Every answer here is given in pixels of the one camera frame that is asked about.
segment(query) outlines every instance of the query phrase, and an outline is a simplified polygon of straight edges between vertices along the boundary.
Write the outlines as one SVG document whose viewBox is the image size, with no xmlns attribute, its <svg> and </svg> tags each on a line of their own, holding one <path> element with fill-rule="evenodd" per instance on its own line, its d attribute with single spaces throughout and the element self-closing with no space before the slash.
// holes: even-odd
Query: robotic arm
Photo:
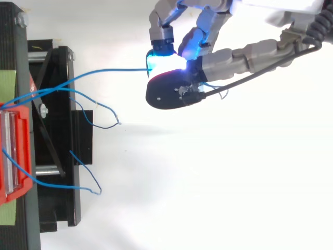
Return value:
<svg viewBox="0 0 333 250">
<path fill-rule="evenodd" d="M 262 0 L 243 0 L 261 2 Z M 197 27 L 185 35 L 178 49 L 178 55 L 187 60 L 186 68 L 169 70 L 151 77 L 147 85 L 147 102 L 159 109 L 188 106 L 207 96 L 233 88 L 277 67 L 289 66 L 293 59 L 321 48 L 322 41 L 333 26 L 333 5 L 330 1 L 311 0 L 306 5 L 293 9 L 290 6 L 278 8 L 285 11 L 280 26 L 292 23 L 280 36 L 280 41 L 264 40 L 249 44 L 242 49 L 222 49 L 212 53 L 220 28 L 232 16 L 230 8 L 237 0 L 160 0 L 149 19 L 150 39 L 153 57 L 168 57 L 175 53 L 173 30 L 170 23 L 176 20 L 187 7 L 202 9 Z M 247 78 L 205 93 L 199 90 L 202 82 L 226 80 L 250 72 Z"/>
</svg>

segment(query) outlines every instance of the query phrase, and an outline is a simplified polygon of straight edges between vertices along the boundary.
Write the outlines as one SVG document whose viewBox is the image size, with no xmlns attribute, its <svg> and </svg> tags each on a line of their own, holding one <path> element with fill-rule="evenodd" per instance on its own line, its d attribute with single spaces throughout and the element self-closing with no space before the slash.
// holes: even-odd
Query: blue light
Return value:
<svg viewBox="0 0 333 250">
<path fill-rule="evenodd" d="M 147 66 L 148 69 L 151 69 L 149 79 L 175 69 L 186 69 L 186 63 L 186 59 L 177 54 L 171 56 L 149 55 L 147 57 Z"/>
</svg>

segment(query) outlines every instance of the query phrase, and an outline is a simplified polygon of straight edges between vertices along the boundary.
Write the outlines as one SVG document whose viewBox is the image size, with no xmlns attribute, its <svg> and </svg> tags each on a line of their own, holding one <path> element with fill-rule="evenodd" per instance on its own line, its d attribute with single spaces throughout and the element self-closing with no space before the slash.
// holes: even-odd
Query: screw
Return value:
<svg viewBox="0 0 333 250">
<path fill-rule="evenodd" d="M 29 25 L 28 15 L 25 12 L 20 12 L 15 18 L 15 24 L 19 25 L 22 28 L 26 28 Z"/>
<path fill-rule="evenodd" d="M 48 114 L 48 109 L 46 108 L 45 104 L 40 105 L 40 115 L 43 119 L 46 118 L 46 115 Z"/>
<path fill-rule="evenodd" d="M 75 61 L 75 54 L 74 54 L 74 52 L 68 52 L 68 59 L 70 61 Z"/>
</svg>

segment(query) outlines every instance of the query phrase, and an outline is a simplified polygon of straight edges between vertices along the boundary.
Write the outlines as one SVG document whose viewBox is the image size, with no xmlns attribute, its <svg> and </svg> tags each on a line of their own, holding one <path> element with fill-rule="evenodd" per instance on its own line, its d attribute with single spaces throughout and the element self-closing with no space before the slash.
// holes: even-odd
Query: black bracket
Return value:
<svg viewBox="0 0 333 250">
<path fill-rule="evenodd" d="M 66 46 L 53 48 L 53 40 L 28 41 L 31 53 L 43 52 L 43 60 L 30 60 L 29 68 L 39 90 L 53 88 L 74 78 L 73 51 Z M 72 158 L 72 150 L 85 164 L 92 164 L 93 128 L 86 122 L 81 110 L 75 109 L 73 92 L 57 91 L 37 98 L 33 102 L 33 125 L 37 172 L 41 166 L 56 166 L 58 174 L 39 174 L 43 182 L 79 186 L 79 168 Z M 45 105 L 47 115 L 41 115 Z M 93 112 L 85 111 L 93 120 Z M 79 190 L 50 189 L 38 186 L 41 232 L 57 231 L 57 221 L 76 226 L 81 221 Z"/>
</svg>

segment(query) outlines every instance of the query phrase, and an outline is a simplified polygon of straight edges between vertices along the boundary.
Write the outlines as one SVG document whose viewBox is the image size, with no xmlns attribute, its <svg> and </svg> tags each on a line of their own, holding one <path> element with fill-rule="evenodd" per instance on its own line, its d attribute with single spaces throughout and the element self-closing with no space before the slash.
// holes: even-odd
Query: red plastic holder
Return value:
<svg viewBox="0 0 333 250">
<path fill-rule="evenodd" d="M 0 110 L 0 146 L 29 174 L 31 168 L 29 109 L 25 106 Z M 0 154 L 0 205 L 24 195 L 33 181 Z"/>
</svg>

